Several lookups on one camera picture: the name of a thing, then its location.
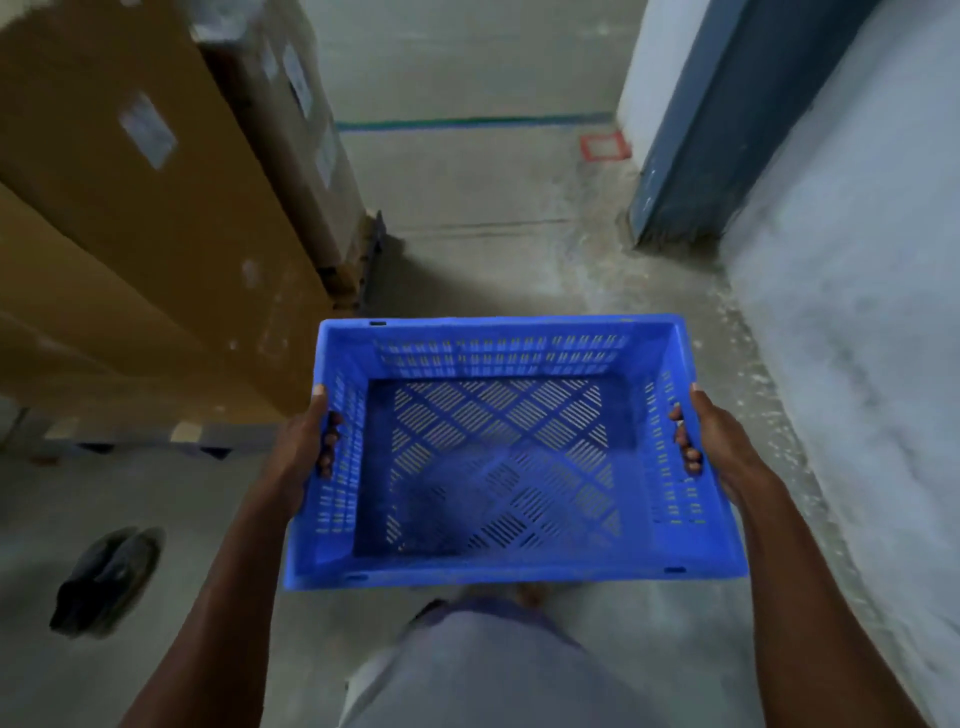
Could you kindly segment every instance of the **label on box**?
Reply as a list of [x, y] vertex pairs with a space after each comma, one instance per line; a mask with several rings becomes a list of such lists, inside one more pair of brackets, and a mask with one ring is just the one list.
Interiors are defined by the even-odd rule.
[[276, 78], [276, 74], [279, 73], [280, 66], [276, 62], [276, 54], [270, 46], [269, 40], [263, 42], [263, 51], [260, 53], [260, 67], [263, 69], [267, 81], [272, 81]]
[[297, 97], [297, 103], [300, 104], [303, 117], [310, 118], [310, 109], [313, 108], [313, 93], [310, 91], [310, 84], [306, 82], [303, 66], [300, 65], [300, 57], [290, 43], [287, 43], [287, 47], [283, 49], [283, 70], [286, 71], [287, 78], [290, 79], [290, 86], [294, 89], [294, 95]]
[[174, 133], [163, 121], [154, 103], [142, 91], [131, 107], [120, 114], [120, 126], [130, 135], [136, 148], [154, 169], [162, 167], [177, 147]]
[[333, 170], [337, 168], [337, 130], [333, 126], [333, 119], [326, 122], [326, 130], [320, 140], [320, 147], [317, 148], [317, 154], [313, 157], [313, 163], [317, 166], [317, 172], [320, 173], [320, 179], [324, 181], [324, 187], [330, 188], [330, 180], [333, 179]]

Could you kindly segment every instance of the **brown cardboard box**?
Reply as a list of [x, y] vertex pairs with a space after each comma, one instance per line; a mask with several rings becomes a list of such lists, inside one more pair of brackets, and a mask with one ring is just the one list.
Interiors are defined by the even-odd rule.
[[298, 0], [189, 0], [192, 34], [318, 269], [355, 263], [366, 210]]
[[280, 414], [110, 269], [0, 185], [0, 393], [110, 425]]
[[0, 98], [0, 181], [271, 407], [301, 410], [332, 303], [173, 0], [14, 21]]

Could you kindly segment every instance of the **crate bottom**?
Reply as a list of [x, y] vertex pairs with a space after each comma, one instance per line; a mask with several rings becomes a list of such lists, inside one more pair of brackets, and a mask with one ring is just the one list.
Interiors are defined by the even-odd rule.
[[631, 401], [616, 376], [371, 382], [354, 556], [480, 568], [644, 552]]

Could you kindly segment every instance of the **blue plastic crate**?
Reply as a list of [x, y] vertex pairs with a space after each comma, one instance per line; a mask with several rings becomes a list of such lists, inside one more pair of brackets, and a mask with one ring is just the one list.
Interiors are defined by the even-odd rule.
[[747, 573], [673, 442], [677, 401], [700, 434], [679, 316], [324, 321], [314, 380], [346, 422], [288, 589]]

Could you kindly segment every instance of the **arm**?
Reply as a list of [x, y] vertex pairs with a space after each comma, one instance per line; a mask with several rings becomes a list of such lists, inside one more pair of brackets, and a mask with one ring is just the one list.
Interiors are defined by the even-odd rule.
[[332, 465], [335, 431], [321, 454], [326, 408], [319, 386], [307, 412], [280, 429], [197, 601], [122, 726], [259, 725], [283, 536], [311, 469], [329, 475]]
[[[690, 396], [704, 451], [743, 520], [767, 724], [925, 726], [853, 616], [783, 481], [733, 415], [697, 385]], [[700, 453], [683, 425], [676, 439], [698, 472]]]

